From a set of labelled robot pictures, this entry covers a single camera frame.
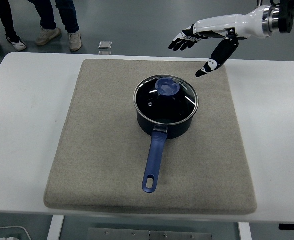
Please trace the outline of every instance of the black saucepan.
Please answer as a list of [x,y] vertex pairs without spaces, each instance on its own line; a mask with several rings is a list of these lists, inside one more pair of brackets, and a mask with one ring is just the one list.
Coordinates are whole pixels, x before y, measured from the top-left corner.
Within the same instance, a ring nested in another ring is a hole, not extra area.
[[199,100],[190,84],[169,75],[156,75],[142,81],[134,91],[133,100],[138,124],[151,136],[142,189],[153,193],[158,183],[165,142],[188,130]]

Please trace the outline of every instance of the metal plate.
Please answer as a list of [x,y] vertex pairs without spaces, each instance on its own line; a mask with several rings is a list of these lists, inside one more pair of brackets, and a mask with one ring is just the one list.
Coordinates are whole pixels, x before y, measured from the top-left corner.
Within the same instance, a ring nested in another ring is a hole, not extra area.
[[99,51],[98,55],[112,55],[111,51]]
[[89,228],[87,240],[212,240],[210,233]]
[[112,43],[111,41],[101,41],[99,43],[99,49],[111,49],[112,48]]
[[87,240],[149,240],[149,231],[110,228],[89,228]]

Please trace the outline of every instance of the pan handle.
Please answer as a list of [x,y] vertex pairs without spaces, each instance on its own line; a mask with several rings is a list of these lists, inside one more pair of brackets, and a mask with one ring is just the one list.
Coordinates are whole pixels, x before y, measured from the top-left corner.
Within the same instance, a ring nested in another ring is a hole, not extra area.
[[166,126],[155,126],[151,135],[150,150],[142,180],[142,189],[149,194],[153,193],[157,187],[164,146],[168,136],[167,132],[168,128]]

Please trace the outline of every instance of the white sneaker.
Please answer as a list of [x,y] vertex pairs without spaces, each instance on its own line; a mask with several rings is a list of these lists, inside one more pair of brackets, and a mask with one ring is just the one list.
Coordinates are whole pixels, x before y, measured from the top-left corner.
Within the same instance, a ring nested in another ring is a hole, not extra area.
[[51,30],[45,29],[41,26],[39,37],[36,39],[36,45],[44,46],[54,38],[58,37],[60,34],[62,34],[62,30],[60,30],[58,27],[56,27],[54,30]]
[[16,40],[16,41],[13,41],[10,37],[7,37],[7,36],[6,36],[6,39],[7,39],[7,41],[8,41],[11,45],[13,45],[13,47],[14,47],[18,52],[20,52],[20,51],[22,51],[22,50],[25,50],[25,49],[27,48],[26,43],[24,43],[24,42],[21,40],[20,37],[18,37],[18,41],[17,41],[17,40]]
[[69,48],[70,51],[75,52],[81,49],[82,47],[82,36],[81,32],[77,31],[75,33],[68,33],[68,39],[69,39]]

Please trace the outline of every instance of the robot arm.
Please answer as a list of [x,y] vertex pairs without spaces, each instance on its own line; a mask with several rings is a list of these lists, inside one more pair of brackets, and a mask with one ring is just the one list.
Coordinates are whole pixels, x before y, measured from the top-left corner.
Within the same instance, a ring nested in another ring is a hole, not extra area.
[[183,30],[169,49],[185,50],[201,40],[223,38],[208,62],[196,73],[201,77],[219,69],[239,46],[239,40],[254,36],[271,37],[274,32],[290,33],[294,21],[294,0],[280,0],[279,5],[259,5],[247,15],[235,14],[200,20]]

